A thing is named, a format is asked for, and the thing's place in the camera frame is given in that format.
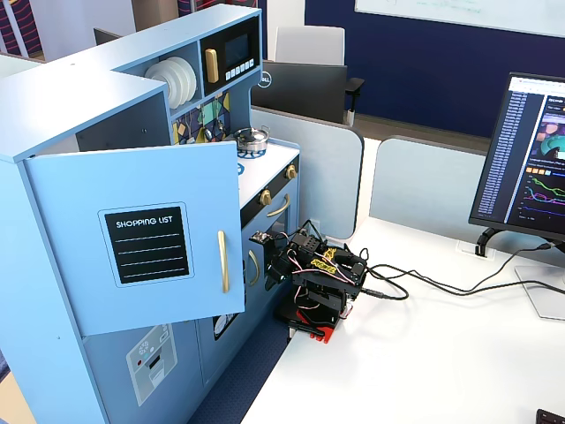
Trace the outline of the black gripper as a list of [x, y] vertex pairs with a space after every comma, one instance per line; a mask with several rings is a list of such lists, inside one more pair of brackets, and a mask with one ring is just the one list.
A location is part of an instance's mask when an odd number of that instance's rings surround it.
[[265, 272], [265, 290], [270, 291], [277, 283], [285, 283], [297, 268], [291, 259], [295, 259], [298, 245], [290, 242], [286, 246], [275, 246]]

